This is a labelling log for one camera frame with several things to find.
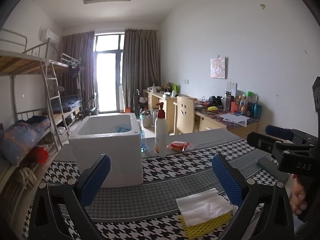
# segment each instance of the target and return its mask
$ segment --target wall picture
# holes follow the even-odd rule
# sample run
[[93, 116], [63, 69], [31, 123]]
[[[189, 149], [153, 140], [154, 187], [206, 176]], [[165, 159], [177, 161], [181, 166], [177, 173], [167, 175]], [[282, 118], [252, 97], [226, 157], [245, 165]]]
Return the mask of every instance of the wall picture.
[[217, 57], [211, 59], [211, 78], [226, 78], [225, 57]]

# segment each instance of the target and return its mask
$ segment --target screw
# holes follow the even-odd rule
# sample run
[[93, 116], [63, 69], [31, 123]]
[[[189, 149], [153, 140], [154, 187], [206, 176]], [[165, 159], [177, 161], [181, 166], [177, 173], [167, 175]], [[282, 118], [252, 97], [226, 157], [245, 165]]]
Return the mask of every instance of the screw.
[[277, 186], [278, 186], [278, 187], [284, 187], [284, 185], [283, 185], [282, 182], [277, 182]]
[[39, 188], [44, 188], [47, 184], [45, 182], [41, 182]]
[[68, 184], [69, 184], [69, 185], [73, 185], [73, 184], [75, 184], [76, 182], [77, 182], [76, 179], [69, 179], [69, 180], [68, 180]]
[[248, 184], [250, 184], [250, 185], [253, 185], [253, 184], [255, 184], [255, 181], [254, 181], [254, 179], [247, 179], [247, 183]]

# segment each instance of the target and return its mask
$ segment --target yellow cloth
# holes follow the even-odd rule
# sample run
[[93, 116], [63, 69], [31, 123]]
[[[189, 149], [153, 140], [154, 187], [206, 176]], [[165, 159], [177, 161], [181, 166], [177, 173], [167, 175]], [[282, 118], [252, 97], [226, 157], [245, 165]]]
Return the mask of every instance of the yellow cloth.
[[218, 108], [216, 106], [208, 107], [208, 111], [215, 111], [215, 110], [218, 110]]
[[227, 221], [231, 220], [231, 218], [232, 216], [230, 215], [230, 213], [227, 213], [215, 219], [211, 219], [207, 222], [204, 222], [202, 224], [187, 227], [186, 223], [184, 222], [183, 216], [182, 215], [179, 216], [179, 219], [183, 226], [183, 230], [186, 232], [186, 236], [189, 239], [195, 239], [197, 237], [203, 236], [213, 231], [214, 229], [218, 228], [219, 226], [222, 226]]

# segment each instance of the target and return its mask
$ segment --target hand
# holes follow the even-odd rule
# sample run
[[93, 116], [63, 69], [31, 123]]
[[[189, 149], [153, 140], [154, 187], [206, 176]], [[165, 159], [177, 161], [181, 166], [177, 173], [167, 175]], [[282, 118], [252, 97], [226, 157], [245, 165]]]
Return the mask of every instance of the hand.
[[304, 187], [300, 184], [297, 175], [292, 174], [293, 186], [292, 186], [292, 198], [290, 200], [291, 210], [294, 215], [300, 215], [302, 211], [307, 208], [307, 202], [305, 201], [306, 192]]

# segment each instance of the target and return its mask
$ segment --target brown curtain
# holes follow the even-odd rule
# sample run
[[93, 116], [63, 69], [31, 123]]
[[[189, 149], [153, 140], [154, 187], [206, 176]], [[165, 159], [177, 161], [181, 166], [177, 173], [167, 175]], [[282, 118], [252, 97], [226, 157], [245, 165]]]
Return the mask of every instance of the brown curtain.
[[156, 31], [125, 30], [122, 67], [124, 107], [132, 106], [136, 90], [160, 86], [160, 62]]
[[94, 93], [93, 44], [94, 32], [64, 36], [61, 42], [61, 53], [80, 60], [84, 66], [84, 71], [80, 72], [80, 85], [79, 79], [71, 77], [68, 72], [58, 74], [59, 85], [65, 90], [61, 95], [79, 95], [83, 99], [84, 107]]

